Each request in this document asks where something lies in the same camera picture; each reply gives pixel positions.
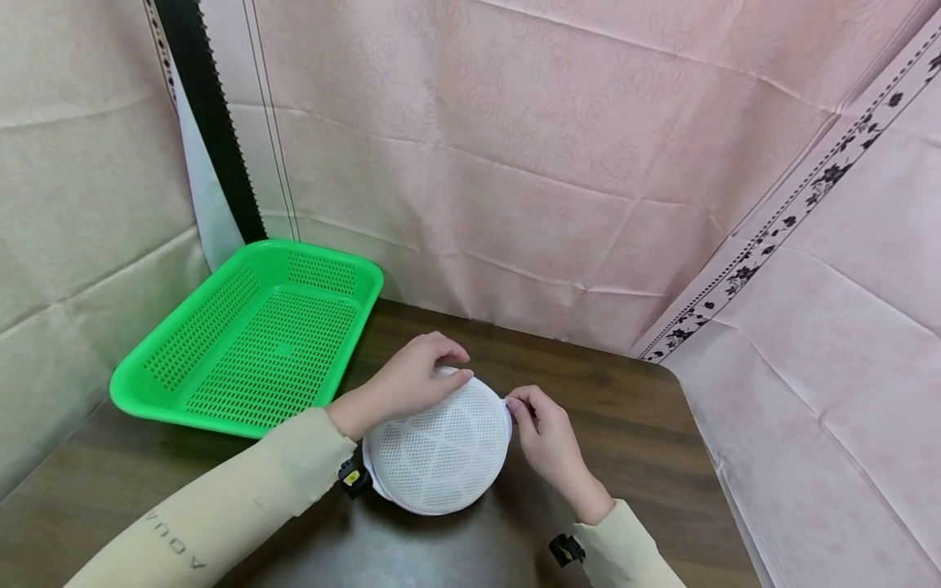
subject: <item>wooden table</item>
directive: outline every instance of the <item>wooden table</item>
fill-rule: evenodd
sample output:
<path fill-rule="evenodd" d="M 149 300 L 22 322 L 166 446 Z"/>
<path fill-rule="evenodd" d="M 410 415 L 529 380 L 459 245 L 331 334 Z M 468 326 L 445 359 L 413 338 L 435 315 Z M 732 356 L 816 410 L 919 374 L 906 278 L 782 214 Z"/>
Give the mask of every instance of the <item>wooden table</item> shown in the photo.
<path fill-rule="evenodd" d="M 501 394 L 537 384 L 563 405 L 592 471 L 628 501 L 687 585 L 758 586 L 676 378 L 664 368 L 380 301 L 343 389 L 412 337 L 463 343 Z M 95 552 L 249 441 L 141 421 L 101 406 L 0 503 L 0 585 L 61 586 Z M 546 544 L 571 514 L 514 440 L 496 484 L 453 516 L 412 516 L 337 488 L 281 529 L 224 586 L 582 586 Z"/>

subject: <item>beige sleeve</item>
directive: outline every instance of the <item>beige sleeve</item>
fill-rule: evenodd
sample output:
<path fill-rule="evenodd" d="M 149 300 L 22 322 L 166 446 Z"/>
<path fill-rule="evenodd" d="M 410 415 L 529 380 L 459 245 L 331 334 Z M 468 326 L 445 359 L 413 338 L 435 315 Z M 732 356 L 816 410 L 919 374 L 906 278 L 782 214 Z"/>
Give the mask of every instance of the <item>beige sleeve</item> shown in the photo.
<path fill-rule="evenodd" d="M 584 570 L 594 588 L 683 588 L 653 537 L 621 500 L 597 526 L 575 525 L 585 550 Z"/>
<path fill-rule="evenodd" d="M 322 408 L 306 410 L 155 506 L 66 586 L 211 586 L 320 500 L 355 448 Z"/>

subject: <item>hand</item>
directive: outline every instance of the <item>hand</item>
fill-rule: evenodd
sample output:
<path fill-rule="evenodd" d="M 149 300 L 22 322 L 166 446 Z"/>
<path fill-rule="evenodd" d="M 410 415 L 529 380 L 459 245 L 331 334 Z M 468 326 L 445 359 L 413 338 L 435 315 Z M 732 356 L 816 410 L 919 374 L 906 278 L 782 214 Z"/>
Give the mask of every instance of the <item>hand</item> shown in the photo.
<path fill-rule="evenodd" d="M 580 522 L 599 524 L 614 509 L 614 499 L 588 471 L 566 410 L 538 386 L 513 390 L 506 403 L 526 461 L 566 499 Z"/>
<path fill-rule="evenodd" d="M 471 357 L 463 347 L 434 332 L 420 335 L 392 356 L 360 388 L 349 391 L 327 407 L 337 429 L 359 440 L 378 424 L 418 414 L 440 404 L 473 377 L 458 370 L 440 380 L 432 377 L 440 363 L 464 363 Z"/>

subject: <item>black flower pattern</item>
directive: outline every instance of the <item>black flower pattern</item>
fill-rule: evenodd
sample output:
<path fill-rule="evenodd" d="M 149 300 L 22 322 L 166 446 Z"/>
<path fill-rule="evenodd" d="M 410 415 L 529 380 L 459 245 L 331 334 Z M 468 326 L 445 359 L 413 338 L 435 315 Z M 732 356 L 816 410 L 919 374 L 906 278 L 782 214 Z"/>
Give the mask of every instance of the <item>black flower pattern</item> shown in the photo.
<path fill-rule="evenodd" d="M 853 164 L 846 164 L 843 167 L 840 167 L 839 164 L 833 164 L 823 171 L 823 175 L 814 180 L 813 183 L 830 183 L 835 184 L 843 179 L 843 176 L 846 175 L 846 172 L 850 170 L 850 167 L 853 167 Z"/>
<path fill-rule="evenodd" d="M 748 283 L 748 280 L 751 279 L 755 273 L 758 271 L 760 266 L 756 265 L 754 267 L 749 267 L 743 265 L 740 267 L 730 278 L 727 278 L 728 288 L 726 288 L 726 294 L 729 296 L 734 296 L 742 290 L 745 284 Z"/>
<path fill-rule="evenodd" d="M 856 135 L 850 135 L 839 142 L 838 151 L 846 151 L 846 148 L 849 147 L 850 143 L 856 140 Z"/>
<path fill-rule="evenodd" d="M 928 82 L 931 82 L 934 79 L 934 77 L 938 74 L 938 72 L 941 72 L 941 53 L 939 53 L 937 57 L 929 61 L 928 64 L 931 66 L 928 69 L 928 73 L 931 76 L 927 80 L 925 80 L 926 84 Z"/>
<path fill-rule="evenodd" d="M 899 115 L 901 109 L 916 100 L 921 89 L 941 74 L 941 52 L 936 53 L 936 47 L 941 45 L 941 28 L 936 29 L 932 38 L 927 41 L 918 50 L 919 53 L 912 56 L 907 66 L 902 68 L 893 79 L 894 86 L 887 90 L 888 95 L 883 93 L 880 100 L 869 106 L 866 114 L 847 135 L 841 136 L 836 141 L 836 145 L 831 144 L 827 147 L 827 149 L 832 148 L 829 161 L 825 164 L 821 163 L 809 175 L 804 176 L 802 183 L 792 194 L 782 193 L 779 197 L 775 197 L 775 206 L 780 204 L 781 207 L 776 209 L 771 221 L 762 231 L 753 234 L 751 246 L 740 252 L 735 264 L 717 270 L 721 273 L 715 276 L 715 280 L 707 290 L 698 295 L 709 294 L 711 300 L 697 297 L 695 300 L 702 302 L 683 308 L 682 312 L 674 317 L 670 326 L 650 343 L 641 357 L 657 361 L 666 358 L 700 327 L 708 323 L 715 309 L 722 308 L 742 290 L 761 266 L 783 245 L 791 230 L 814 210 L 823 197 L 853 168 L 855 162 L 875 144 Z M 927 59 L 929 51 L 935 55 L 930 61 Z M 926 54 L 926 58 L 919 60 L 918 57 L 922 53 Z M 723 286 L 713 289 L 716 284 Z"/>
<path fill-rule="evenodd" d="M 675 328 L 669 335 L 666 336 L 668 340 L 666 346 L 672 349 L 689 339 L 690 335 L 693 333 L 694 331 L 684 331 L 681 328 Z"/>
<path fill-rule="evenodd" d="M 872 144 L 875 143 L 876 139 L 878 139 L 880 136 L 882 136 L 882 133 L 879 133 L 878 135 L 873 135 L 870 138 L 863 141 L 863 150 L 867 150 L 868 148 L 872 147 Z"/>

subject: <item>round mesh colander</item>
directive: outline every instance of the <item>round mesh colander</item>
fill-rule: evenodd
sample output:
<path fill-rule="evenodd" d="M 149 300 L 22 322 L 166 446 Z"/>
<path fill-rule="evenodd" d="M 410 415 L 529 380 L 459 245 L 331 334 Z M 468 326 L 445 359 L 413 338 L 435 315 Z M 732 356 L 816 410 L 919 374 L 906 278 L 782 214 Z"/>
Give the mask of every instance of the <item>round mesh colander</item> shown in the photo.
<path fill-rule="evenodd" d="M 435 377 L 454 371 L 437 368 Z M 447 515 L 493 484 L 512 428 L 503 400 L 472 378 L 440 405 L 370 431 L 362 441 L 363 464 L 386 500 L 416 515 Z"/>

